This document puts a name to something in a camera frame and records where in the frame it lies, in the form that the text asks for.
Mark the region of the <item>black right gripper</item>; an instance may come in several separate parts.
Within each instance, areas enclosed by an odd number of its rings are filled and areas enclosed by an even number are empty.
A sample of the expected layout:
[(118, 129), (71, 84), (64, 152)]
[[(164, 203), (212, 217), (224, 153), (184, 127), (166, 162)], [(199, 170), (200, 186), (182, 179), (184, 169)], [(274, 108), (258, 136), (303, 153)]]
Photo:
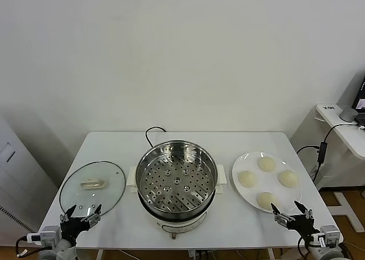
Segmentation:
[(312, 235), (319, 233), (319, 230), (314, 227), (313, 211), (308, 210), (302, 203), (294, 201), (296, 207), (301, 212), (293, 216), (281, 213), (277, 207), (271, 203), (271, 208), (274, 214), (274, 220), (281, 226), (286, 226), (289, 230), (295, 230), (305, 240), (310, 242), (313, 240)]

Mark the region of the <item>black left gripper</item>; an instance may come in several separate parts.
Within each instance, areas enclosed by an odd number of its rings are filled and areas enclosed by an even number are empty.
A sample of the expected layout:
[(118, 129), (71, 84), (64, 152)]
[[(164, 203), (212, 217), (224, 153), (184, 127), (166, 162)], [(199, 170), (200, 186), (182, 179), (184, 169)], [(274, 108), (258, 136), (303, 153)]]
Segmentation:
[(102, 204), (99, 204), (95, 211), (84, 217), (72, 217), (77, 204), (73, 205), (64, 214), (60, 215), (61, 238), (68, 241), (72, 246), (76, 246), (76, 239), (83, 231), (89, 231), (91, 226), (95, 226), (101, 219)]

